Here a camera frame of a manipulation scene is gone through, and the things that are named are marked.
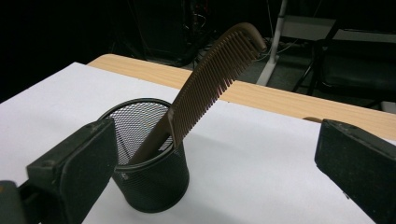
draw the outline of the mesh pencil cup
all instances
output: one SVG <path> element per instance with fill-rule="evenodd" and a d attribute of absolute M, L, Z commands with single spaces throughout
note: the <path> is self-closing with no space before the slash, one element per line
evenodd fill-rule
<path fill-rule="evenodd" d="M 159 148 L 153 159 L 128 164 L 169 106 L 159 99 L 135 99 L 116 105 L 99 118 L 115 121 L 119 159 L 112 177 L 128 204 L 145 213 L 172 207 L 189 185 L 183 144 L 173 148 L 172 137 Z"/>

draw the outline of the chair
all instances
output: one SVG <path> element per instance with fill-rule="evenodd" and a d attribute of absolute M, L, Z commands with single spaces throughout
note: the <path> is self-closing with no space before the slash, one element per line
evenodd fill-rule
<path fill-rule="evenodd" d="M 395 0 L 348 0 L 340 6 L 325 39 L 313 45 L 311 64 L 298 80 L 296 92 L 313 70 L 307 94 L 314 89 L 344 96 L 396 102 L 396 44 L 390 42 L 333 39 L 339 30 L 396 34 Z"/>

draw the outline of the brown comb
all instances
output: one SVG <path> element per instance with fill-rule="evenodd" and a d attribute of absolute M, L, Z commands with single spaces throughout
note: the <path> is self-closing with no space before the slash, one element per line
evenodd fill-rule
<path fill-rule="evenodd" d="M 156 157 L 169 136 L 177 148 L 207 109 L 265 48 L 260 33 L 249 23 L 236 24 L 224 33 L 198 63 L 129 164 Z"/>

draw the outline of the wooden tabletop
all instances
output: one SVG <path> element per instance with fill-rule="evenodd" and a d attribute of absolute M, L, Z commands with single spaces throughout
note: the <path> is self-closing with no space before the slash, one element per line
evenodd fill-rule
<path fill-rule="evenodd" d="M 103 55 L 89 66 L 180 89 L 191 71 L 114 54 Z M 396 140 L 396 115 L 276 90 L 241 81 L 224 92 L 221 100 L 247 105 L 298 119 L 335 119 L 353 124 L 380 137 Z"/>

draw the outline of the white tabletop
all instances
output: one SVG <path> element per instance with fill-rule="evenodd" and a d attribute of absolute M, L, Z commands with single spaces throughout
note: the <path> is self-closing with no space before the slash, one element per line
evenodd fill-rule
<path fill-rule="evenodd" d="M 0 179 L 109 108 L 178 90 L 73 63 L 0 104 Z M 190 185 L 174 207 L 135 211 L 110 180 L 84 223 L 373 223 L 315 165 L 317 123 L 217 101 L 184 140 Z"/>

